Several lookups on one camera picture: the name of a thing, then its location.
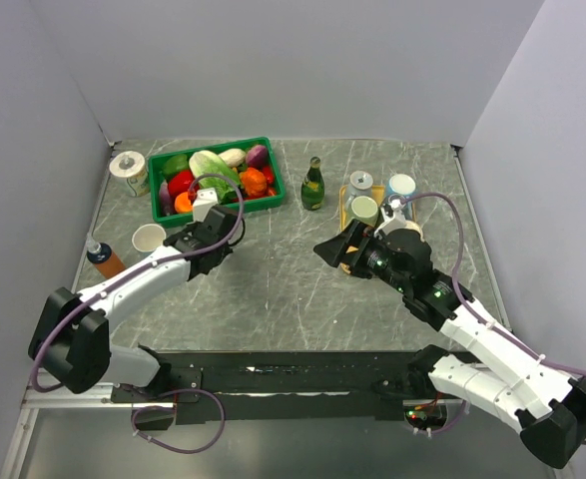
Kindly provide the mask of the green mug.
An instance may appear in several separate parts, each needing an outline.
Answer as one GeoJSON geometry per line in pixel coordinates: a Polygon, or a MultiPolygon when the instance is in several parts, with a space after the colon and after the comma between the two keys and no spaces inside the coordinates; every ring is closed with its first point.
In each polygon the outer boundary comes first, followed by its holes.
{"type": "Polygon", "coordinates": [[[379,207],[376,201],[367,196],[355,197],[345,211],[345,225],[357,220],[374,227],[378,220],[379,207]]]}

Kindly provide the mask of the dark grey blue mug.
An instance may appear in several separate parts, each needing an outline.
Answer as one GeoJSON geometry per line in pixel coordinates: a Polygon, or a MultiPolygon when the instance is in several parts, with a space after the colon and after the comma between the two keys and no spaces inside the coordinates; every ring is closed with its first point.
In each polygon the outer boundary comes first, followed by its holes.
{"type": "Polygon", "coordinates": [[[385,221],[398,214],[401,214],[407,221],[412,221],[414,217],[412,202],[399,195],[391,195],[384,199],[380,206],[380,212],[385,221]]]}

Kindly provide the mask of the cream ribbed mug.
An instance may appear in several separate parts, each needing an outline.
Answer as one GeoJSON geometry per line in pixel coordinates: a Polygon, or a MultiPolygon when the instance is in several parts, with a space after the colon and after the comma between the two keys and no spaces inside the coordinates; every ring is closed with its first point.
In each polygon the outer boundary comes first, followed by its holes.
{"type": "Polygon", "coordinates": [[[422,228],[421,228],[421,226],[419,224],[417,224],[416,222],[413,222],[413,221],[406,221],[404,227],[407,230],[411,230],[411,231],[417,232],[418,235],[419,235],[419,237],[420,237],[420,240],[421,241],[424,241],[423,231],[422,231],[422,228]]]}

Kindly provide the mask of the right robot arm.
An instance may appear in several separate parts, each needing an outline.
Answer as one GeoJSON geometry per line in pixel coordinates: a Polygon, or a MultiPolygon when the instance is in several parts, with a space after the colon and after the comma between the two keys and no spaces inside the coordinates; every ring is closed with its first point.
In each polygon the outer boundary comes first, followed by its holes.
{"type": "Polygon", "coordinates": [[[478,364],[428,346],[413,359],[411,390],[456,396],[511,427],[525,447],[554,469],[564,468],[586,444],[586,372],[551,364],[526,348],[472,294],[436,269],[420,232],[398,229],[375,234],[353,221],[314,249],[332,267],[355,277],[377,277],[402,295],[417,319],[470,352],[478,364]]]}

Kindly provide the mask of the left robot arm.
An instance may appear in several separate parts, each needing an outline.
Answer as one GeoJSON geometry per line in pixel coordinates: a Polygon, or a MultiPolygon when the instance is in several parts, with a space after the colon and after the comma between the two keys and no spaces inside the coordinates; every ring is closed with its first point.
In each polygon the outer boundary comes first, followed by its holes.
{"type": "Polygon", "coordinates": [[[111,333],[157,295],[221,264],[244,224],[242,212],[213,206],[202,221],[114,277],[78,292],[56,289],[28,346],[35,369],[45,369],[75,394],[110,381],[133,386],[150,401],[164,398],[176,382],[171,363],[148,346],[116,346],[111,333]]]}

